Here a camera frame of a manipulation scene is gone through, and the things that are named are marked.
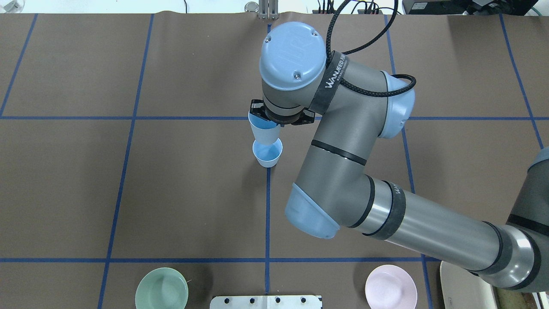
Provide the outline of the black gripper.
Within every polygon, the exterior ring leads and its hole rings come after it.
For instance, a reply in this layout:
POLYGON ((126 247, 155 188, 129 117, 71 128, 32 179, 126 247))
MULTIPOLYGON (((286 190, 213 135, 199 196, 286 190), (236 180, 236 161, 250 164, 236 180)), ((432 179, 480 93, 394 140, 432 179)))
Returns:
POLYGON ((306 125, 315 122, 315 113, 307 108, 298 106, 297 108, 284 109, 277 111, 277 106, 269 100, 252 99, 250 103, 250 114, 261 118, 264 121, 272 121, 278 125, 306 125))

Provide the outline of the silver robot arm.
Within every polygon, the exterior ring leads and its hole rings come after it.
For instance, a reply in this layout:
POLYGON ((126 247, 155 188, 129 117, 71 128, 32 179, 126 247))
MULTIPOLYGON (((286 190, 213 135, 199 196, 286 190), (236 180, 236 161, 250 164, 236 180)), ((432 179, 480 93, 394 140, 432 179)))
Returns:
POLYGON ((285 215, 321 239, 348 227, 373 239, 448 262, 490 285, 548 290, 548 149, 528 168, 504 225, 461 215, 373 178, 365 165, 377 139, 399 133, 414 106, 414 79, 390 75, 331 51, 327 39, 296 21, 262 43, 262 95, 250 112, 278 125, 321 115, 285 215))

